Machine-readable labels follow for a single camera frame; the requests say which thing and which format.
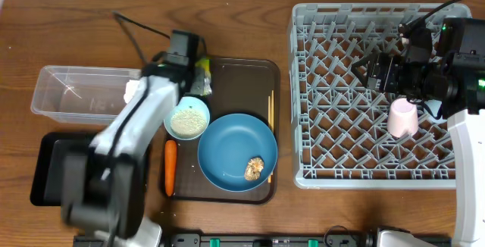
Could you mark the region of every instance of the brown tray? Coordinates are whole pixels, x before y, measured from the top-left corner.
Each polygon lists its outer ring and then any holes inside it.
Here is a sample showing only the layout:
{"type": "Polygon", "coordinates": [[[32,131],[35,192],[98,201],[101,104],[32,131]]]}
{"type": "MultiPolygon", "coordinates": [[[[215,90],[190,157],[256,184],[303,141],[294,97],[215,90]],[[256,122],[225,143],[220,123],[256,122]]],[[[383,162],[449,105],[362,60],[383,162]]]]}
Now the brown tray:
{"type": "MultiPolygon", "coordinates": [[[[268,96],[274,90],[274,134],[278,140],[280,70],[271,61],[215,58],[211,60],[212,95],[201,98],[209,107],[211,122],[226,114],[244,113],[268,123],[268,96]]],[[[214,186],[202,173],[197,148],[199,138],[176,140],[177,169],[172,199],[206,202],[234,202],[260,205],[273,198],[277,169],[268,181],[246,192],[229,192],[214,186]]],[[[164,189],[164,161],[161,161],[159,188],[164,189]]]]}

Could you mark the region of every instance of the clear plastic container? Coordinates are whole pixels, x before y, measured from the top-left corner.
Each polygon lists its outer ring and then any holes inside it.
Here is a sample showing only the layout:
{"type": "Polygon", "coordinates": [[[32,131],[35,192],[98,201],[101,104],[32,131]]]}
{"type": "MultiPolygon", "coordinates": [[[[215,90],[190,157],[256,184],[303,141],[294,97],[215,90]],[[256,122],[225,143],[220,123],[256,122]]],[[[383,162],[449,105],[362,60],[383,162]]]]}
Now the clear plastic container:
{"type": "Polygon", "coordinates": [[[61,123],[112,122],[126,103],[129,80],[138,80],[138,69],[45,66],[41,69],[30,109],[61,123]]]}

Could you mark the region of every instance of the dish rack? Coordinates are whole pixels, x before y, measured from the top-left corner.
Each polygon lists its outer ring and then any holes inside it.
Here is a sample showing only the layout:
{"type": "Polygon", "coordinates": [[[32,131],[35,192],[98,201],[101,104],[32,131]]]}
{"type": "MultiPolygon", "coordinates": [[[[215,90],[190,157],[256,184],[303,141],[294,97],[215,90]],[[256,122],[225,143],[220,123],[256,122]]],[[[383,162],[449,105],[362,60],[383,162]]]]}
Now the dish rack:
{"type": "MultiPolygon", "coordinates": [[[[446,123],[418,109],[419,130],[386,129],[394,94],[364,88],[350,65],[372,52],[403,51],[397,27],[439,4],[299,4],[289,23],[293,175],[304,189],[452,189],[455,159],[446,123]]],[[[455,4],[427,19],[433,45],[455,4]]],[[[433,50],[431,61],[439,61],[433,50]]]]}

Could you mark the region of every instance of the blue plate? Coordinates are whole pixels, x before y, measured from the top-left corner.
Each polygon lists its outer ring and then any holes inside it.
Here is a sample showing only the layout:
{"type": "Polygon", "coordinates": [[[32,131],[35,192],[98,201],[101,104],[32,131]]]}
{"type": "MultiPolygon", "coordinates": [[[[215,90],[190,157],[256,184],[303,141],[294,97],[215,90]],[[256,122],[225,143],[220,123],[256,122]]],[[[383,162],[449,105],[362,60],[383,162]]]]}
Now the blue plate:
{"type": "Polygon", "coordinates": [[[209,125],[198,150],[199,165],[207,179],[227,191],[242,192],[261,185],[276,166],[278,147],[270,128],[256,117],[229,114],[209,125]],[[259,179],[248,181],[244,172],[250,159],[261,157],[259,179]]]}

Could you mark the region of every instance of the white rice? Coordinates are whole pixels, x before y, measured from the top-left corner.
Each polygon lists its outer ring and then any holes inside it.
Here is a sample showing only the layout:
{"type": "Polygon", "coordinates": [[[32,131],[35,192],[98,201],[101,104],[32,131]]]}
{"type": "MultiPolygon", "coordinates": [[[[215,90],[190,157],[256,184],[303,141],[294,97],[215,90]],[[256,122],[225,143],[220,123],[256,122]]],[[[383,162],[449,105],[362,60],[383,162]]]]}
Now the white rice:
{"type": "Polygon", "coordinates": [[[178,111],[170,121],[173,132],[180,138],[192,138],[204,131],[205,115],[193,108],[178,111]]]}

